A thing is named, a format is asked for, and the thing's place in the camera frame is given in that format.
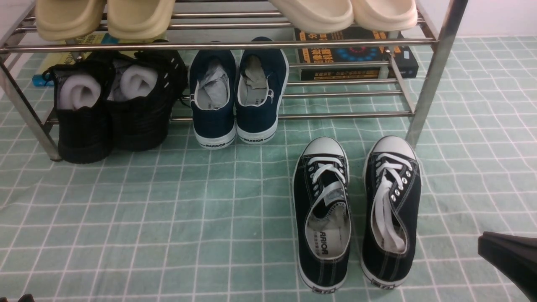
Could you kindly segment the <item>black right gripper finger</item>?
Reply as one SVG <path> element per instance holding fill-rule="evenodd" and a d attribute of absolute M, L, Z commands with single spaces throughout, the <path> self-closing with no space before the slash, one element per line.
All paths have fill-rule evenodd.
<path fill-rule="evenodd" d="M 537 300 L 537 239 L 495 232 L 478 238 L 478 254 L 530 300 Z"/>

